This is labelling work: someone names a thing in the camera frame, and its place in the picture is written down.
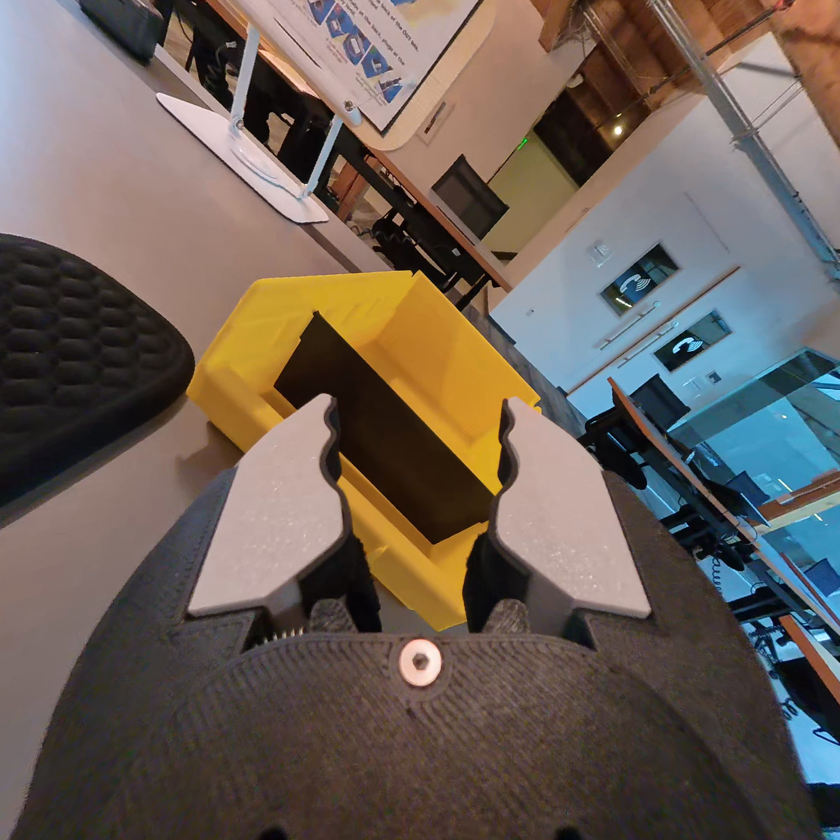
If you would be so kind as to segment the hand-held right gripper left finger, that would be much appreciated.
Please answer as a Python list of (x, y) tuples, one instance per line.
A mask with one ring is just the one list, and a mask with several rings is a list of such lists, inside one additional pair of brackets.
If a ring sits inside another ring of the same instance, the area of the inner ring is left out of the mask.
[(187, 607), (302, 617), (302, 582), (351, 535), (338, 486), (337, 400), (311, 399), (239, 461)]

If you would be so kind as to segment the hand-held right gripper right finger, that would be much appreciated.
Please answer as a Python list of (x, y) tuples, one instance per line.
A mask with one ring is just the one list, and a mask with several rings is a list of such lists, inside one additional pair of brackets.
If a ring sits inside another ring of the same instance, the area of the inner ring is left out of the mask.
[(522, 399), (504, 401), (493, 549), (523, 579), (514, 595), (534, 632), (562, 632), (579, 609), (644, 620), (651, 606), (602, 468)]

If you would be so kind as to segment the yellow plastic bin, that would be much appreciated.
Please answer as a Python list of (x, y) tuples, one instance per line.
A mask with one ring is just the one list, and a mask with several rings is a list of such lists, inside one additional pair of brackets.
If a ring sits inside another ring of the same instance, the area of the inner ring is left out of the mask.
[[(492, 501), (501, 489), (502, 404), (516, 396), (536, 407), (539, 397), (420, 273), (258, 280), (196, 363), (187, 397), (247, 453), (299, 409), (275, 390), (275, 382), (314, 312), (479, 478)], [(339, 458), (339, 487), (374, 578), (434, 630), (463, 624), (466, 562), (489, 517), (432, 544), (347, 458)]]

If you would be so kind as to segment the black divider panel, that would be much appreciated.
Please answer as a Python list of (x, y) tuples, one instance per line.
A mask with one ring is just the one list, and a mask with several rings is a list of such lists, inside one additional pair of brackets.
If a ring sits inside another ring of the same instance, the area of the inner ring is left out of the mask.
[(335, 398), (340, 453), (430, 543), (487, 520), (490, 490), (319, 312), (275, 390), (295, 408)]

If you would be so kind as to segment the black mesh cushion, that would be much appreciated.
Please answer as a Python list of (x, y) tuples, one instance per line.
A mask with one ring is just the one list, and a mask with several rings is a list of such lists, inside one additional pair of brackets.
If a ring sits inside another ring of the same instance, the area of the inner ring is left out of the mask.
[(77, 255), (1, 236), (1, 502), (56, 479), (186, 392), (189, 342)]

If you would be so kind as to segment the wooden desk with monitor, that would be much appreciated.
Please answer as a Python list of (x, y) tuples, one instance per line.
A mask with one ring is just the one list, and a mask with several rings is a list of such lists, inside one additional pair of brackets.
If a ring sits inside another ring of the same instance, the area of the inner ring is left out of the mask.
[(488, 247), (463, 223), (455, 210), (441, 198), (433, 189), (423, 190), (412, 179), (404, 174), (383, 150), (369, 150), (375, 158), (413, 198), (416, 204), (424, 207), (436, 224), (445, 229), (448, 235), (467, 253), (483, 270), (489, 279), (506, 293), (513, 290), (513, 285), (507, 276), (504, 266), (499, 259), (492, 255)]

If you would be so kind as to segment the black monitor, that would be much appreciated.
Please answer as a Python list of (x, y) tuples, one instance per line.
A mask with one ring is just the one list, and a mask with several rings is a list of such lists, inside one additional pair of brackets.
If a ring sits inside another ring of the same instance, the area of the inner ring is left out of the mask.
[(439, 207), (447, 207), (477, 240), (508, 213), (509, 205), (485, 183), (461, 154), (432, 186)]

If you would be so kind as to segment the white board stand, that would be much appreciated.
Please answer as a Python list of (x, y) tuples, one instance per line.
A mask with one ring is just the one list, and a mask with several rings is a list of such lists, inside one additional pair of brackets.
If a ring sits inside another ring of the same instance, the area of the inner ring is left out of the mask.
[(282, 26), (279, 45), (296, 58), (303, 58), (313, 67), (311, 79), (328, 94), (333, 112), (325, 140), (312, 173), (306, 182), (289, 174), (262, 145), (252, 140), (245, 129), (245, 105), (259, 52), (261, 32), (258, 19), (247, 13), (245, 50), (239, 69), (233, 109), (228, 117), (194, 106), (184, 100), (158, 93), (157, 101), (184, 128), (200, 140), (216, 157), (281, 216), (295, 224), (322, 224), (329, 219), (327, 211), (314, 197), (314, 189), (330, 152), (345, 124), (359, 127), (363, 114), (359, 104), (342, 89), (336, 77), (312, 58)]

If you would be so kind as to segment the dark grey power adapter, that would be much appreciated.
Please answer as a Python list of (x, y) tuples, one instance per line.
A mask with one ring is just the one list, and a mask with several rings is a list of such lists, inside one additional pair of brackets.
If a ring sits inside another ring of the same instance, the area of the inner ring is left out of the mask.
[(79, 1), (87, 15), (132, 58), (147, 66), (165, 38), (165, 17), (150, 1)]

